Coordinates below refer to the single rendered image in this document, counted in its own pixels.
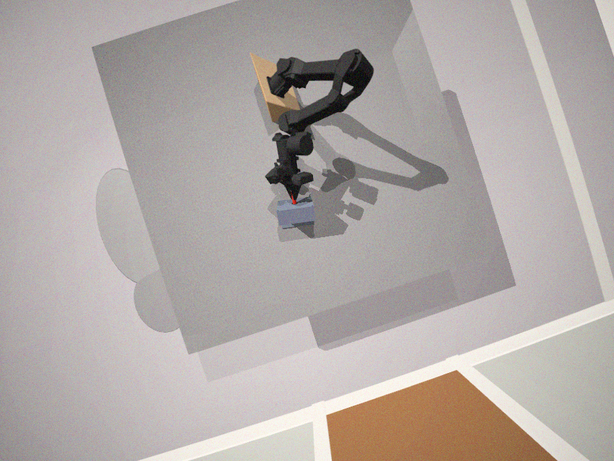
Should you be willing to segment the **grey sloped panel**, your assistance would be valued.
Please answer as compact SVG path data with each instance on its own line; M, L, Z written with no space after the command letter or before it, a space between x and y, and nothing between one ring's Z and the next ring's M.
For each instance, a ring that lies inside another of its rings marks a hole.
M277 201L277 218L282 228L314 224L315 213L312 198L297 198L297 204L291 200Z

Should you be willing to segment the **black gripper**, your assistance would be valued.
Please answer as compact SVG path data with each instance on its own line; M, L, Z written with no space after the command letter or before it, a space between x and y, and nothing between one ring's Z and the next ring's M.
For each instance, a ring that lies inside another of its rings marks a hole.
M290 172L290 175L284 176L280 180L280 183L282 183L285 186L290 198L292 199L293 197L294 200L297 200L301 185L314 181L313 174L309 172L305 172L305 171L299 173L300 169L298 169L297 161L296 161L296 160L299 160L299 157L295 155L278 156L278 157L279 158L277 159L277 162L279 163L280 161L283 161L283 163L285 163L286 167L288 168Z

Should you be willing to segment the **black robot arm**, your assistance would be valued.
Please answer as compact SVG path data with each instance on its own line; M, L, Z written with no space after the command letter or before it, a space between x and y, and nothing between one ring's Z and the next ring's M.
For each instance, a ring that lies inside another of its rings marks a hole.
M304 62L290 57L281 58L277 62L277 72L267 77L271 94L280 98L293 85L295 88L306 88L309 81L333 81L330 93L301 110L288 110L278 119L279 129L288 135L275 133L272 141L276 141L278 156L310 155L313 151L311 133L305 132L307 126L343 112L354 99L359 97L371 81L374 68L360 49L344 52L338 60L320 60ZM341 94L343 82L353 86L346 94ZM290 172L283 161L265 177L270 184L277 184Z

